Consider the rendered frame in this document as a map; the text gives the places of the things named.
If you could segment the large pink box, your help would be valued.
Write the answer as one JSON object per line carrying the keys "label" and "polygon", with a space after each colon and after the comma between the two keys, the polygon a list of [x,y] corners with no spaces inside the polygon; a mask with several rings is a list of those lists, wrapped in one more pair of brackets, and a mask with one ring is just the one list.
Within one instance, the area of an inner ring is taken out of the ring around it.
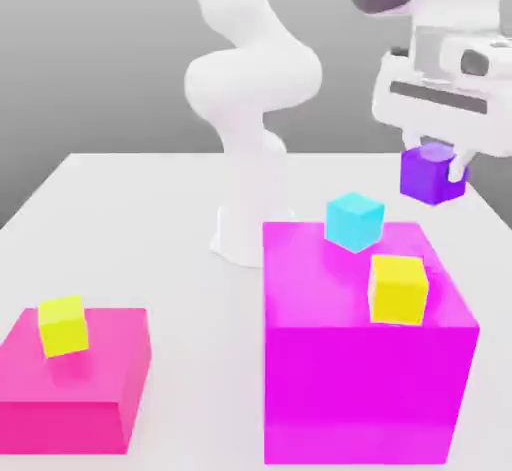
{"label": "large pink box", "polygon": [[86,351],[48,359],[35,309],[0,343],[0,454],[124,454],[151,362],[143,308],[89,308]]}

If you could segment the small lime yellow cube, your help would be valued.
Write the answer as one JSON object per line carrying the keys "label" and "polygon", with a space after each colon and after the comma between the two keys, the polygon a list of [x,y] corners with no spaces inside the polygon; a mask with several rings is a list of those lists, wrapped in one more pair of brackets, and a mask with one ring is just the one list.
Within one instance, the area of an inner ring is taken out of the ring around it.
{"label": "small lime yellow cube", "polygon": [[38,327],[47,359],[89,349],[80,295],[42,301],[38,307]]}

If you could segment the small cyan cube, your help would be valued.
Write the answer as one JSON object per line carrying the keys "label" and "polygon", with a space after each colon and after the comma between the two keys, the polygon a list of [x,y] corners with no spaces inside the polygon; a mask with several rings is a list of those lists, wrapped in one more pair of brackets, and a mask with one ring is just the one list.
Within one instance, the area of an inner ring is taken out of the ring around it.
{"label": "small cyan cube", "polygon": [[382,236],[385,205],[356,192],[330,200],[325,238],[353,253],[377,243]]}

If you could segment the large magenta box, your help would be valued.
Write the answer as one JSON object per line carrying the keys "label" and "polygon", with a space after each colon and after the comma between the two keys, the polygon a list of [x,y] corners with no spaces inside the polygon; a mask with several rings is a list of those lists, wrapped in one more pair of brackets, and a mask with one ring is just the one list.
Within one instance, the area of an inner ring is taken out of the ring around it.
{"label": "large magenta box", "polygon": [[[265,462],[444,463],[479,325],[422,228],[388,222],[355,254],[320,222],[267,222],[263,247]],[[375,254],[424,262],[421,325],[371,321]]]}

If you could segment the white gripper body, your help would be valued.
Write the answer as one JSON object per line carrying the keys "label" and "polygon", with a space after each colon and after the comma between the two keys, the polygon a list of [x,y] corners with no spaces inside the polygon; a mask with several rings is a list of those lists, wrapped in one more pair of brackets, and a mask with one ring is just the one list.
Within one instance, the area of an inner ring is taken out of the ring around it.
{"label": "white gripper body", "polygon": [[428,136],[494,157],[512,156],[512,80],[429,80],[410,58],[388,51],[372,100],[374,118],[405,134]]}

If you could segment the small purple cube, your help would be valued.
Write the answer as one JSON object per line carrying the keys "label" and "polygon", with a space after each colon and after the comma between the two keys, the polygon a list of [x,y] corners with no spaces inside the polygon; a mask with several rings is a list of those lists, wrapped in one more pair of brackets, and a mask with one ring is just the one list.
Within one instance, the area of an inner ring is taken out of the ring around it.
{"label": "small purple cube", "polygon": [[460,181],[448,180],[453,147],[429,142],[401,153],[400,193],[431,206],[462,196],[469,168]]}

